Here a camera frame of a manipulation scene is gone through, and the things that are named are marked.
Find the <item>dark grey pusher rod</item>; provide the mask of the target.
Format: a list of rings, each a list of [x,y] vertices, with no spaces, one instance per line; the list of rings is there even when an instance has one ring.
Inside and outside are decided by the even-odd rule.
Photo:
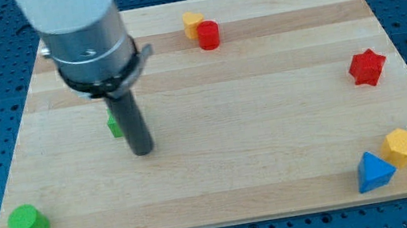
[[[133,94],[128,91],[119,98],[106,97],[104,100],[131,151],[137,156],[149,154],[154,148],[154,140]]]

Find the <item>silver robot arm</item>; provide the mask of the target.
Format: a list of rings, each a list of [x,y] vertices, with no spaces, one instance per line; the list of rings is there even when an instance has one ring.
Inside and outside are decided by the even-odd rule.
[[[105,101],[135,155],[154,140],[131,92],[151,45],[138,48],[114,0],[15,0],[65,84]]]

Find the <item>black clamp ring mount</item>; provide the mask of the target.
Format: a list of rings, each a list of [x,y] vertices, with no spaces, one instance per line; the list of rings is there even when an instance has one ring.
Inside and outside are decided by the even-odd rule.
[[[54,61],[59,76],[71,90],[92,99],[116,99],[130,91],[151,54],[151,44],[139,49],[129,35],[41,50],[44,58]]]

